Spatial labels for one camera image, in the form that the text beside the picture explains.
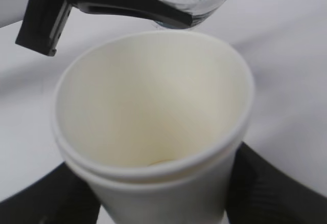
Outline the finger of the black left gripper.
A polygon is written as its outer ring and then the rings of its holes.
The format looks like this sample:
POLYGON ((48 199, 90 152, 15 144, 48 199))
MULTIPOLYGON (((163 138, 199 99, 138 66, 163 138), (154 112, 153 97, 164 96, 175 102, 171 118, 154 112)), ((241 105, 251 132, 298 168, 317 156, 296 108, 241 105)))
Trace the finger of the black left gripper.
POLYGON ((153 20, 170 25, 174 28, 190 28, 193 22, 188 13, 177 10, 167 4, 155 0, 153 3, 134 4, 128 1, 113 4, 92 3, 83 0, 71 0, 73 7, 86 14, 121 15, 153 20))

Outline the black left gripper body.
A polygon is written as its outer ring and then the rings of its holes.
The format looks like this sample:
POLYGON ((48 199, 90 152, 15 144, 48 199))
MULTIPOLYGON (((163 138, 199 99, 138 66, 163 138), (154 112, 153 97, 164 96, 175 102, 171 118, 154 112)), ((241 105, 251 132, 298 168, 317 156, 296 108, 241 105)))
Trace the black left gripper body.
POLYGON ((69 0, 28 0, 15 43, 53 57, 72 5, 69 0))

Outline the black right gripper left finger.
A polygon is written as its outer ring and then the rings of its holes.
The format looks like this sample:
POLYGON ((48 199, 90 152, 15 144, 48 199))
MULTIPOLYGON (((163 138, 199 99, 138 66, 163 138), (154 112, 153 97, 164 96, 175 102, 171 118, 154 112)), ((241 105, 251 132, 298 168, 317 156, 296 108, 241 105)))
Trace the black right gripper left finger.
POLYGON ((1 201, 1 223, 96 223, 100 205, 90 187, 62 163, 1 201))

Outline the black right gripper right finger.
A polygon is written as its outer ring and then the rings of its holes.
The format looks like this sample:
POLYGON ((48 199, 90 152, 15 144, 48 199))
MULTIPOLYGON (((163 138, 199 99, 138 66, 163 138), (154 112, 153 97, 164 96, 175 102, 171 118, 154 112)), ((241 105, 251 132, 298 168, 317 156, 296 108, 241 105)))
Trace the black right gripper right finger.
POLYGON ((229 223, 326 223, 326 197, 259 156, 237 150, 226 200, 229 223))

